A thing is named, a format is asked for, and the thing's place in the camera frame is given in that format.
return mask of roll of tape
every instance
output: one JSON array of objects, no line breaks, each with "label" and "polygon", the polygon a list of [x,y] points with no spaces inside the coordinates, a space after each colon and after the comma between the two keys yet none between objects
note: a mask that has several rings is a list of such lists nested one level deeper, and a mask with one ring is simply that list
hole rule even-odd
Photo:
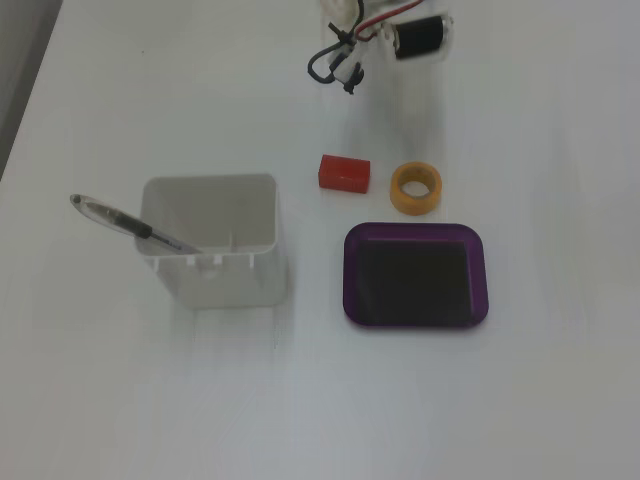
[{"label": "roll of tape", "polygon": [[[402,190],[409,182],[424,184],[429,193],[413,197]],[[438,171],[426,163],[413,162],[399,167],[391,179],[391,203],[407,215],[424,215],[436,208],[442,194],[442,179]]]}]

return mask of purple tray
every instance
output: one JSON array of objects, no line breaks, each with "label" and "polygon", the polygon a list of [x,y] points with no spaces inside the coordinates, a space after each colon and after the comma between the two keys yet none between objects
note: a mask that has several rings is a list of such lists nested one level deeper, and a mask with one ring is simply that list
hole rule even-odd
[{"label": "purple tray", "polygon": [[470,328],[489,311],[482,241],[464,225],[358,225],[343,280],[344,310],[363,326]]}]

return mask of wire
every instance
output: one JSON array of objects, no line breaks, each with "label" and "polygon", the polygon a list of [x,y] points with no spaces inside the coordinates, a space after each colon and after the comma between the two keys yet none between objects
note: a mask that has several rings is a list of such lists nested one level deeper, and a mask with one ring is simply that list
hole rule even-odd
[{"label": "wire", "polygon": [[399,14],[401,14],[403,12],[406,12],[407,10],[411,10],[413,7],[416,7],[416,6],[420,5],[423,1],[424,0],[415,0],[415,2],[408,3],[407,5],[405,5],[403,7],[396,8],[395,10],[391,10],[391,11],[389,11],[387,13],[383,13],[382,15],[378,15],[377,17],[373,17],[371,20],[367,20],[362,25],[360,25],[358,27],[358,29],[356,30],[356,39],[361,41],[361,42],[368,42],[373,37],[378,35],[378,32],[373,32],[368,37],[361,37],[360,34],[363,32],[363,30],[366,30],[367,28],[372,27],[373,25],[382,22],[383,20],[386,20],[387,18],[395,17],[396,15],[399,15]]},{"label": "wire", "polygon": [[349,33],[340,32],[340,33],[344,33],[344,35],[339,35],[338,33],[336,33],[337,28],[333,24],[329,24],[329,28],[331,28],[331,30],[334,33],[336,33],[336,35],[338,35],[338,38],[340,38],[340,41],[338,43],[331,45],[330,47],[325,48],[324,50],[320,50],[313,57],[311,57],[311,60],[309,60],[309,64],[307,65],[307,72],[309,72],[309,75],[311,75],[311,78],[313,78],[316,82],[322,83],[324,85],[328,85],[329,83],[335,82],[336,79],[333,76],[333,72],[331,72],[326,77],[321,77],[313,69],[313,64],[316,63],[320,58],[324,57],[325,55],[328,55],[329,53],[335,50],[338,50],[343,45],[352,43],[355,37],[356,27],[360,24],[360,22],[362,22],[363,19],[364,19],[364,0],[358,0],[358,18],[353,24],[353,27],[351,27],[351,30],[349,31]]}]

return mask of gray wall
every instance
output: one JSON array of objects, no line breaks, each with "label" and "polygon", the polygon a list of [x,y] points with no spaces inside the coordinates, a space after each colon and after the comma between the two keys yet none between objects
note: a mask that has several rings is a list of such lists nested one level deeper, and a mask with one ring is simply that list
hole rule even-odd
[{"label": "gray wall", "polygon": [[62,0],[0,0],[0,177]]}]

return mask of red wire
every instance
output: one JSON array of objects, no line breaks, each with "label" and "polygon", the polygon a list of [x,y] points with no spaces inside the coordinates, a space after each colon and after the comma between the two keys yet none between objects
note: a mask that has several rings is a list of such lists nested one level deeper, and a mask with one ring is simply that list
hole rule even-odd
[{"label": "red wire", "polygon": [[387,18],[395,17],[396,15],[399,15],[402,12],[406,12],[407,10],[412,9],[415,6],[420,5],[423,1],[424,0],[415,0],[415,2],[408,3],[404,7],[396,8],[395,10],[391,10],[390,12],[383,13],[382,15],[378,15],[377,17],[373,17],[371,20],[367,20],[366,22],[361,23],[360,26],[356,29],[356,38],[358,40],[360,40],[361,42],[368,42],[373,37],[378,35],[378,32],[373,32],[368,37],[361,37],[360,33],[363,30],[366,30],[367,28],[375,25],[376,23],[382,22],[383,20],[386,20]]}]

